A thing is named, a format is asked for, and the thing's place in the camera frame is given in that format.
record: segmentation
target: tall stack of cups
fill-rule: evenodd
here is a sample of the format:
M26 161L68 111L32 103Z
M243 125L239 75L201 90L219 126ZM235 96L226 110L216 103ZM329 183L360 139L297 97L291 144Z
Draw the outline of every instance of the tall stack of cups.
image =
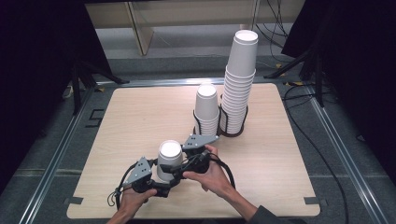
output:
M195 101L195 133L216 135L219 125L219 103L216 87L211 83L199 86Z
M248 97L256 74L258 35L250 30L235 33L225 69L220 128L240 133L247 114Z

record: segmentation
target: cup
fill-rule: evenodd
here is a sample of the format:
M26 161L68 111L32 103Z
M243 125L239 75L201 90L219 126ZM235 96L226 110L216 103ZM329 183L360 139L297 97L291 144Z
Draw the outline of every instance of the cup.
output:
M164 182L169 183L174 177L172 174L164 173L161 164L177 166L183 162L181 145L175 140L167 140L161 143L158 153L157 176Z
M213 120L219 115L218 92L213 84L203 83L199 86L194 113L202 120Z
M237 77L251 76L256 69L258 35L250 30L235 33L227 68Z

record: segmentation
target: wooden table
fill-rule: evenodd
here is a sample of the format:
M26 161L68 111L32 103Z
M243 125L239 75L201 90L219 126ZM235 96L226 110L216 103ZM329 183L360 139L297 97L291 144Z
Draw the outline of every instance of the wooden table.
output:
M223 86L217 88L220 96ZM194 126L197 90L198 86L115 90L74 194L83 198L82 204L69 204L67 215L112 217L117 208L107 205L107 196L127 168L142 156L157 158L165 140L186 141ZM235 138L221 136L212 144L230 166L237 190L279 217L316 216L318 204L304 202L304 197L316 196L276 86L254 84L248 106L243 133ZM199 183L182 180L168 198L151 198L135 217L240 216Z

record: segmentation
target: short stack of cups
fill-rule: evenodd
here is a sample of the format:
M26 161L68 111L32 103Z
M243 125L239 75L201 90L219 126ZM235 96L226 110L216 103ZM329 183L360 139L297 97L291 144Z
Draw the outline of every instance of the short stack of cups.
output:
M195 100L195 133L216 135L219 127L219 103L216 87L211 83L202 83Z
M181 145L175 140L167 140L161 143L158 153L157 176L164 182L169 183L174 179L172 174L164 173L162 164L177 166L183 162Z
M235 33L225 70L224 93L221 99L220 128L226 134L243 130L248 97L256 74L258 35L249 30Z

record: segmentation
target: cable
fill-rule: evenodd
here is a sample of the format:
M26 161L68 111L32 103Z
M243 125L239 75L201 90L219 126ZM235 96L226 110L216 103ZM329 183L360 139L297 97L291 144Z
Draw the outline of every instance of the cable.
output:
M288 90L285 92L285 95L284 95L283 98L284 98L284 99L287 99L288 93L289 93L291 90L293 90L293 89L295 89L295 88L297 88L297 87L300 87L300 86L294 86L294 87L291 87L290 89L288 89ZM288 108L288 105L287 105L287 101L284 101L284 102L285 102L286 111L287 111L287 113L289 114L290 119L293 121L293 123L295 124L295 126L297 127L297 129L303 134L303 136L306 138L306 140L308 140L308 142L314 147L314 149L315 149L316 152L319 154L319 156L322 158L322 160L323 160L323 162L325 163L326 167L328 168L328 170L329 170L330 173L332 174L332 177L334 178L335 182L337 183L337 186L338 186L338 188L340 189L341 195L342 195L342 197L343 197L344 209L345 209L345 217L346 217L346 224L349 223L349 216L348 216L348 210L347 210L347 197L346 197L346 195L345 195L345 192L344 192L343 187L341 186L340 181L338 180L337 176L335 175L335 173L334 173L334 171L332 170L332 168L331 168L331 166L329 165L329 163L328 163L328 162L326 161L326 159L324 158L323 154L319 151L318 147L317 147L317 146L315 145L315 143L308 137L308 135L307 135L305 132L303 132L303 130L301 129L301 127L300 127L300 126L297 124L297 122L295 121L294 117L291 115L290 109Z

